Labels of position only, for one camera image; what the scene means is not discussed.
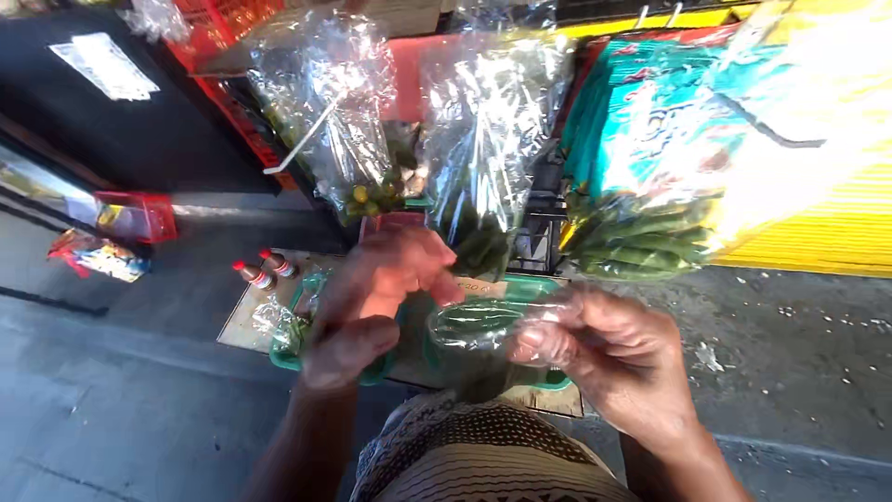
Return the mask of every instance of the patterned shirt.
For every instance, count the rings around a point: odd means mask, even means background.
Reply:
[[[585,445],[501,400],[452,392],[397,408],[359,455],[351,502],[638,500]]]

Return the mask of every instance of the white paper sign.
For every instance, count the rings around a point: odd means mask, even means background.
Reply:
[[[456,277],[455,283],[470,297],[504,298],[508,288],[508,283],[505,281],[487,282],[470,277]]]
[[[107,33],[72,37],[71,43],[56,44],[50,50],[112,100],[144,101],[160,91]]]

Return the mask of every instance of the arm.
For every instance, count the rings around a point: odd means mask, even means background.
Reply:
[[[335,499],[349,460],[357,377],[399,341],[393,317],[409,292],[427,290],[440,305],[464,298],[445,269],[454,262],[424,229],[378,234],[351,251],[322,292],[285,419],[243,501]]]
[[[672,316],[583,285],[516,336],[512,359],[556,364],[620,431],[629,488],[644,500],[749,501],[690,396]]]
[[[242,500],[334,500],[350,460],[355,415],[355,385],[319,392],[298,379]]]

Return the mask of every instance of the handwritten price label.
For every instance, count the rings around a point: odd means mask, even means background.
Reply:
[[[469,277],[457,277],[455,282],[465,290],[466,295],[472,297],[504,298],[505,289],[508,287],[508,283],[505,281],[486,282]]]

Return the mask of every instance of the yellow wall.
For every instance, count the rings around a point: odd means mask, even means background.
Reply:
[[[798,0],[793,8],[808,12],[817,10],[820,15],[827,15],[852,10],[869,2],[872,0]],[[745,18],[754,8],[754,5],[744,5],[682,14],[674,27],[715,26],[725,22],[732,13]],[[662,27],[668,20],[668,15],[651,16],[642,28]],[[606,35],[631,29],[635,22],[635,19],[604,21],[567,27],[562,32],[573,37]],[[789,29],[796,28],[790,23],[790,26],[776,30],[774,36],[783,38]],[[884,122],[877,120],[877,126],[882,127]],[[892,146],[884,143],[877,145],[877,149],[888,152]],[[714,262],[729,266],[892,277],[892,163],[876,164],[853,175],[836,186],[824,202],[773,224]]]

